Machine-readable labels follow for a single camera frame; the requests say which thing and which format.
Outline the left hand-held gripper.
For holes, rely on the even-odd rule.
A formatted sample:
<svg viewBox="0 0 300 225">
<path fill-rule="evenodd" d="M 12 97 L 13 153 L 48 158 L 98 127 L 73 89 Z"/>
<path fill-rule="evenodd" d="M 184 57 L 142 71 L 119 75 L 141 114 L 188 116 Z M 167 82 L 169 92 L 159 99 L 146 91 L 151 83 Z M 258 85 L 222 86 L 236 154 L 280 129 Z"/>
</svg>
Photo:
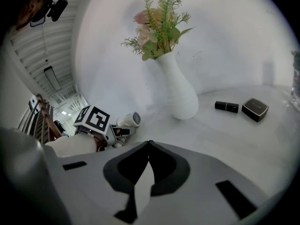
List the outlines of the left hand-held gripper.
<svg viewBox="0 0 300 225">
<path fill-rule="evenodd" d="M 127 137 L 136 133 L 135 127 L 110 125 L 110 115 L 89 105 L 78 114 L 73 126 L 76 134 L 86 134 L 94 138 L 97 151 L 105 150 L 117 142 L 117 137 Z"/>
</svg>

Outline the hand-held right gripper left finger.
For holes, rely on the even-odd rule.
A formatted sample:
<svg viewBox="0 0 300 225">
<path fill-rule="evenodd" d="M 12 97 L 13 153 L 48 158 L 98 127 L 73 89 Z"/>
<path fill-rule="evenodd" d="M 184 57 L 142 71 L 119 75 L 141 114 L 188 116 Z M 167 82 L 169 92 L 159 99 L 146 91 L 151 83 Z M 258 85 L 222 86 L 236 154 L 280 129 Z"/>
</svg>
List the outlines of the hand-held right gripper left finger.
<svg viewBox="0 0 300 225">
<path fill-rule="evenodd" d="M 103 175 L 105 164 L 139 142 L 99 153 L 57 157 L 49 147 L 49 171 L 73 225 L 140 225 L 128 224 L 115 217 L 126 208 L 129 196 L 114 191 Z"/>
</svg>

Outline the long ceiling light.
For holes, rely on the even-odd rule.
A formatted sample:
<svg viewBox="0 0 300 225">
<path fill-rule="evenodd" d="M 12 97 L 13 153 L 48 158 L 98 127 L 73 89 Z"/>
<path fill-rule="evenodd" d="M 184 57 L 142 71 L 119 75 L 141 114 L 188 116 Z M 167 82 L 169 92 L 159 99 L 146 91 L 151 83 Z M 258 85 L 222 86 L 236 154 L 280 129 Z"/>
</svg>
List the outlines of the long ceiling light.
<svg viewBox="0 0 300 225">
<path fill-rule="evenodd" d="M 57 79 L 53 67 L 48 66 L 47 68 L 44 69 L 44 74 L 46 78 L 48 79 L 49 83 L 52 85 L 55 91 L 61 90 L 61 85 L 59 83 L 59 80 Z"/>
</svg>

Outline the dark wooden staircase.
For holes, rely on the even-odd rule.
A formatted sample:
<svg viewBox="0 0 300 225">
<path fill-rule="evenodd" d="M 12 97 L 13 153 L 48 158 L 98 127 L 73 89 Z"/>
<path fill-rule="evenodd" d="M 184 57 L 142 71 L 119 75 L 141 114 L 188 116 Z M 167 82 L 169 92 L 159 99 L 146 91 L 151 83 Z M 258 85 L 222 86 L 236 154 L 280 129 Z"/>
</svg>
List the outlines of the dark wooden staircase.
<svg viewBox="0 0 300 225">
<path fill-rule="evenodd" d="M 53 120 L 53 106 L 40 94 L 29 100 L 17 130 L 34 137 L 41 144 L 53 142 L 64 135 L 60 122 Z"/>
</svg>

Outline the white ceramic vase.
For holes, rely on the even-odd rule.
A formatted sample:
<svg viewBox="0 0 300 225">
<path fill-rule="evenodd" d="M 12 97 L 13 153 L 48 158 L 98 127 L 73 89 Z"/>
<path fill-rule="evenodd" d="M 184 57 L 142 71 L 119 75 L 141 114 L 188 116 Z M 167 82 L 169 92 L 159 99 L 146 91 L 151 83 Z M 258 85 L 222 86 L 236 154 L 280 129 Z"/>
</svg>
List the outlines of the white ceramic vase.
<svg viewBox="0 0 300 225">
<path fill-rule="evenodd" d="M 166 87 L 166 104 L 171 115 L 179 120 L 193 118 L 198 112 L 197 94 L 180 71 L 175 56 L 168 52 L 155 62 L 162 71 Z"/>
</svg>

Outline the person's left forearm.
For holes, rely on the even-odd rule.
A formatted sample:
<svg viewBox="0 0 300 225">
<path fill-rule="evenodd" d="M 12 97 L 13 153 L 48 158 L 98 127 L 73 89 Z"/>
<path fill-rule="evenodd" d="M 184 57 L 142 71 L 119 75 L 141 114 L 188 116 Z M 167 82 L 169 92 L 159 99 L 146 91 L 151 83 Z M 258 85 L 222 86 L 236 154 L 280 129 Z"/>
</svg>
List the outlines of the person's left forearm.
<svg viewBox="0 0 300 225">
<path fill-rule="evenodd" d="M 81 132 L 70 137 L 62 136 L 46 145 L 54 149 L 57 157 L 69 157 L 95 153 L 100 147 L 105 147 L 107 143 L 102 135 Z"/>
</svg>

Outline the white hair dryer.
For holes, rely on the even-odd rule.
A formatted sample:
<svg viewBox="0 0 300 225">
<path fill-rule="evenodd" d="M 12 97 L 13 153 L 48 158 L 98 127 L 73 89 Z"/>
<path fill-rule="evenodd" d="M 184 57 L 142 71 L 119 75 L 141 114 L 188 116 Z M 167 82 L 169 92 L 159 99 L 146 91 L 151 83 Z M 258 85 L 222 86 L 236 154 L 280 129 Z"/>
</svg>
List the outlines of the white hair dryer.
<svg viewBox="0 0 300 225">
<path fill-rule="evenodd" d="M 138 128 L 141 124 L 141 117 L 137 112 L 130 113 L 126 115 L 125 117 L 119 118 L 117 120 L 116 126 L 118 127 L 132 127 L 132 128 Z M 114 144 L 115 148 L 119 148 L 125 145 L 126 140 L 130 136 L 127 137 L 117 137 L 116 143 Z"/>
</svg>

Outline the black square compact case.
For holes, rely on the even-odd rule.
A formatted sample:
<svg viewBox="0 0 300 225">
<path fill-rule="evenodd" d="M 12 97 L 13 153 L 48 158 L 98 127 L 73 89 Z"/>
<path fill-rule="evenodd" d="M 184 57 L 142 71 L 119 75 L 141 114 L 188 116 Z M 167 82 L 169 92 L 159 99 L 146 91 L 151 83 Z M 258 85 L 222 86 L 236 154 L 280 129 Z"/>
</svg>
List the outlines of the black square compact case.
<svg viewBox="0 0 300 225">
<path fill-rule="evenodd" d="M 262 101 L 251 98 L 242 105 L 242 112 L 255 122 L 260 122 L 267 114 L 269 106 Z"/>
</svg>

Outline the black lipstick tube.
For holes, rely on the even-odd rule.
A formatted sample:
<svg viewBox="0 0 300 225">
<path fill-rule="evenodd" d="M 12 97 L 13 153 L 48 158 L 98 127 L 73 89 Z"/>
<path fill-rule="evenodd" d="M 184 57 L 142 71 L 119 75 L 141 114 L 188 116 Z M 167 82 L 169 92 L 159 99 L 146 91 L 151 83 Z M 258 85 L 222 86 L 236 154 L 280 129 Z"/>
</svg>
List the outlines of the black lipstick tube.
<svg viewBox="0 0 300 225">
<path fill-rule="evenodd" d="M 232 112 L 232 113 L 238 113 L 239 105 L 235 104 L 235 103 L 216 101 L 215 109 L 228 111 L 228 112 Z"/>
</svg>

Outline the pink artificial flower bouquet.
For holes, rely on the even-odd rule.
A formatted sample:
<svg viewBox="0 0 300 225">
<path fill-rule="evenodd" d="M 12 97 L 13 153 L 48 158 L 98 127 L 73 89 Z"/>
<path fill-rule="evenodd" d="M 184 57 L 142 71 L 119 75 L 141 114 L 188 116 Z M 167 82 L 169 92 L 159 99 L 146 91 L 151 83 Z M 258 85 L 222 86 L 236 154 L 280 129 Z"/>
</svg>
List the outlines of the pink artificial flower bouquet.
<svg viewBox="0 0 300 225">
<path fill-rule="evenodd" d="M 156 60 L 174 50 L 179 39 L 192 28 L 179 30 L 178 25 L 188 23 L 191 18 L 189 12 L 177 13 L 182 0 L 144 0 L 144 9 L 134 16 L 137 24 L 136 36 L 124 39 L 120 44 L 131 48 L 132 53 L 142 56 L 142 60 Z"/>
</svg>

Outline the white curved vanity table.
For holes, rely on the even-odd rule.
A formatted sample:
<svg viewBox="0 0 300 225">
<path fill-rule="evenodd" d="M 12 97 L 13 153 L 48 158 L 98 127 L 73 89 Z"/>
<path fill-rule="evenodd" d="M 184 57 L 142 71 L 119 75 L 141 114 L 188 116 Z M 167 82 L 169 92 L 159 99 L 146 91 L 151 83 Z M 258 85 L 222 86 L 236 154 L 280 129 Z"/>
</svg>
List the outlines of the white curved vanity table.
<svg viewBox="0 0 300 225">
<path fill-rule="evenodd" d="M 242 111 L 214 107 L 216 101 L 242 105 L 250 98 L 269 107 L 260 122 Z M 113 115 L 140 114 L 142 123 L 132 142 L 154 140 L 213 156 L 268 196 L 288 186 L 300 165 L 300 112 L 290 103 L 288 87 L 232 87 L 201 94 L 198 99 L 198 112 L 189 120 L 175 119 L 161 103 L 138 107 L 128 98 L 116 101 Z"/>
</svg>

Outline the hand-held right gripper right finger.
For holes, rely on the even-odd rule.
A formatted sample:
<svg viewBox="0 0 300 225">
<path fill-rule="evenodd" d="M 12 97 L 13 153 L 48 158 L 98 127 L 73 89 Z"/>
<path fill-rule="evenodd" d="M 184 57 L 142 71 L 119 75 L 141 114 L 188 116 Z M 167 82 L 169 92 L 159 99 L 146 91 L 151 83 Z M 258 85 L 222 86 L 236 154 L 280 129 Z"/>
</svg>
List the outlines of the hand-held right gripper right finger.
<svg viewBox="0 0 300 225">
<path fill-rule="evenodd" d="M 159 143 L 185 158 L 190 165 L 186 182 L 174 193 L 152 197 L 140 215 L 140 225 L 251 225 L 256 224 L 279 201 L 219 159 L 166 143 Z M 256 211 L 240 219 L 216 184 L 231 182 Z"/>
</svg>

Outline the clear glass vase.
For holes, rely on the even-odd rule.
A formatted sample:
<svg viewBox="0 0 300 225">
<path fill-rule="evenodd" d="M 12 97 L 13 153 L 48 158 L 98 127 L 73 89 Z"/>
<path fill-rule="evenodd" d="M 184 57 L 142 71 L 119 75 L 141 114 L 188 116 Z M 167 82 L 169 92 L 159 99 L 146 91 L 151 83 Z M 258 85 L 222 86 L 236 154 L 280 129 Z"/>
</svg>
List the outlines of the clear glass vase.
<svg viewBox="0 0 300 225">
<path fill-rule="evenodd" d="M 293 55 L 293 82 L 291 104 L 300 112 L 300 51 L 291 51 Z"/>
</svg>

